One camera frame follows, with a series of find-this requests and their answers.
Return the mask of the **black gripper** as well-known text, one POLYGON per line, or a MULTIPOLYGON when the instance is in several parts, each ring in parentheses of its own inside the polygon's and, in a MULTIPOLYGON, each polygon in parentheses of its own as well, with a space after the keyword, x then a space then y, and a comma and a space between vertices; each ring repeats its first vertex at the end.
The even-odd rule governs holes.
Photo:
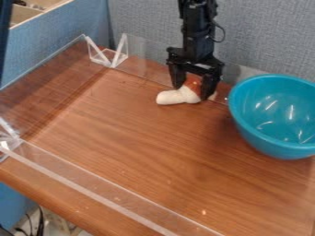
POLYGON ((206 100, 215 93, 221 82, 225 63, 213 55, 205 59, 193 60, 185 57, 183 49, 169 47, 166 64, 171 75, 171 82, 175 89, 179 89, 186 81, 186 75, 193 73, 202 77, 201 99, 206 100))

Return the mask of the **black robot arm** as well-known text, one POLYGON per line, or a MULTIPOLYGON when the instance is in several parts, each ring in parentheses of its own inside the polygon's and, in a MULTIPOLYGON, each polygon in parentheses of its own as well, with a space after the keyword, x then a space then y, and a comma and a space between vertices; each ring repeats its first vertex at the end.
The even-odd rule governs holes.
POLYGON ((225 63, 214 57, 215 28, 223 29, 214 20, 218 4, 217 0, 178 0, 178 4, 183 45, 166 49, 171 83, 179 89, 189 73, 201 76, 201 99, 206 100, 215 93, 225 67, 225 63))

